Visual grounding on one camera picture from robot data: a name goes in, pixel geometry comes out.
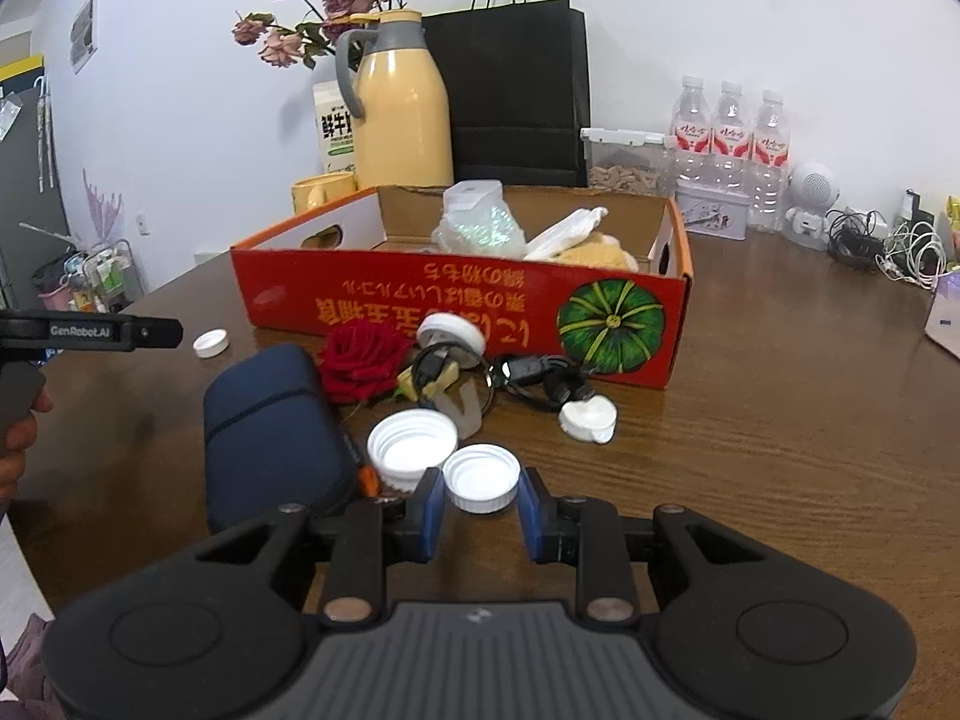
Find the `person left hand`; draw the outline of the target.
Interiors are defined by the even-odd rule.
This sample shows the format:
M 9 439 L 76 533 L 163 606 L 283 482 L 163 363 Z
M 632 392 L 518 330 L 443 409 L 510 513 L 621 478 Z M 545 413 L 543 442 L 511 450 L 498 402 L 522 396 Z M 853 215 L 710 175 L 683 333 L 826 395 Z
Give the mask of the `person left hand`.
M 31 403 L 26 416 L 8 429 L 3 439 L 5 452 L 0 458 L 0 502 L 3 507 L 14 499 L 26 471 L 26 450 L 36 444 L 37 415 L 52 410 L 52 398 L 43 388 Z

